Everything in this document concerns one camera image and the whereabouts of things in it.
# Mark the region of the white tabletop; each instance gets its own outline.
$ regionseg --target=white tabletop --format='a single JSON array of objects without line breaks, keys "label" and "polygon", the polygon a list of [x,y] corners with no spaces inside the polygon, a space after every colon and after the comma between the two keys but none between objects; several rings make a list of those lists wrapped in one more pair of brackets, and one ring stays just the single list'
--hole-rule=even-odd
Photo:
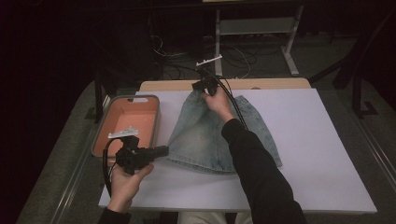
[{"label": "white tabletop", "polygon": [[[144,91],[160,98],[157,146],[167,144],[190,91]],[[279,168],[305,212],[374,213],[376,208],[356,172],[315,89],[233,91],[261,113],[278,149]],[[247,211],[237,175],[197,173],[157,159],[136,194],[133,208]],[[107,206],[104,189],[99,205]]]}]

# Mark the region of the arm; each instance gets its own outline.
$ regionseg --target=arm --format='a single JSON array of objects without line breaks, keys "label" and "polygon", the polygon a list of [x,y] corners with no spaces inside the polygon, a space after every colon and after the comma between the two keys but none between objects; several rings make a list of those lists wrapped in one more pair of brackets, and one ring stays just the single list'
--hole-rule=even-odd
[{"label": "arm", "polygon": [[203,97],[209,108],[225,122],[222,135],[229,144],[233,166],[247,195],[253,222],[306,223],[288,181],[257,135],[245,130],[241,122],[233,118],[223,89],[218,88],[213,97],[205,93]]},{"label": "arm", "polygon": [[131,215],[127,211],[132,204],[132,198],[139,191],[140,182],[153,169],[154,166],[149,164],[136,174],[128,175],[116,165],[111,176],[112,197],[98,223],[129,223]]}]

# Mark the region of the blue denim garment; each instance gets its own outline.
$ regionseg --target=blue denim garment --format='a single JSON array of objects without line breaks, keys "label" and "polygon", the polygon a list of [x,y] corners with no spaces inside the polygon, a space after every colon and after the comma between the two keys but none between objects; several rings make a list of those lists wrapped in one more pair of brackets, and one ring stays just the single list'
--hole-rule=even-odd
[{"label": "blue denim garment", "polygon": [[[243,96],[235,97],[235,101],[249,130],[257,134],[276,165],[281,166],[276,144],[260,113]],[[233,106],[231,109],[238,118]],[[201,92],[193,91],[184,102],[169,139],[168,160],[204,173],[235,174],[228,144],[221,135],[223,125],[207,107]]]}]

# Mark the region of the plastic storage bin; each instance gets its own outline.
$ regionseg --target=plastic storage bin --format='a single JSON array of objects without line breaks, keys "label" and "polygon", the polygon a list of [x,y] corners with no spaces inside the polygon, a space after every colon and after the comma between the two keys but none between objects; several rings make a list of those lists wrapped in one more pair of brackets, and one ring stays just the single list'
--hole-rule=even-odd
[{"label": "plastic storage bin", "polygon": [[[109,133],[117,133],[132,126],[139,134],[138,147],[154,147],[160,123],[160,100],[155,95],[125,95],[113,98],[102,117],[98,132],[92,144],[92,154],[103,156],[109,141]],[[122,147],[121,140],[115,140],[108,148],[108,157],[115,158]]]}]

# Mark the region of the black sleeve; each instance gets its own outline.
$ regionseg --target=black sleeve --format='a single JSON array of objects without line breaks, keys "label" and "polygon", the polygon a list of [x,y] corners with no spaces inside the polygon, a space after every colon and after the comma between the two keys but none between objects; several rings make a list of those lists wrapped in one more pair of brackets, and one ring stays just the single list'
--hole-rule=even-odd
[{"label": "black sleeve", "polygon": [[306,223],[288,181],[257,135],[245,130],[238,119],[229,120],[222,135],[247,195],[253,223]]},{"label": "black sleeve", "polygon": [[117,223],[117,224],[128,224],[131,219],[131,215],[128,213],[118,213],[105,208],[103,211],[98,224]]}]

